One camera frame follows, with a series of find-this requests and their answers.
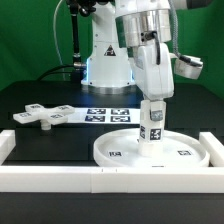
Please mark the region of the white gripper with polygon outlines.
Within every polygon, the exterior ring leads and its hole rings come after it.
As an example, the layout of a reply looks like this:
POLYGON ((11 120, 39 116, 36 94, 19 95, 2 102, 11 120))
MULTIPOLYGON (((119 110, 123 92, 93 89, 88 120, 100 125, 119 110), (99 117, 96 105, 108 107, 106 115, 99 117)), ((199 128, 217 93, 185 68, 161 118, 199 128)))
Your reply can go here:
MULTIPOLYGON (((160 64, 156 63, 157 50, 153 43, 137 49, 133 62, 133 75, 136 85, 150 100, 161 100, 173 96, 174 83, 171 59, 166 44, 161 43, 160 64)), ((152 121, 162 121, 162 110, 151 110, 152 121)))

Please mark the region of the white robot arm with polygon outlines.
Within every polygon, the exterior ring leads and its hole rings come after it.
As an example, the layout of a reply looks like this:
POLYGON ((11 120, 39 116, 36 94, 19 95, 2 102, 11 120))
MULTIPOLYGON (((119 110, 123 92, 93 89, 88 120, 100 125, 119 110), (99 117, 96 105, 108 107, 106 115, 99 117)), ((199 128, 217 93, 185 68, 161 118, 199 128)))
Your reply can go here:
POLYGON ((205 0, 98 1, 93 13, 93 50, 82 86, 100 94, 118 94, 136 85, 143 93, 144 120, 165 117, 175 73, 196 79, 203 62, 178 49, 178 9, 200 8, 205 0))

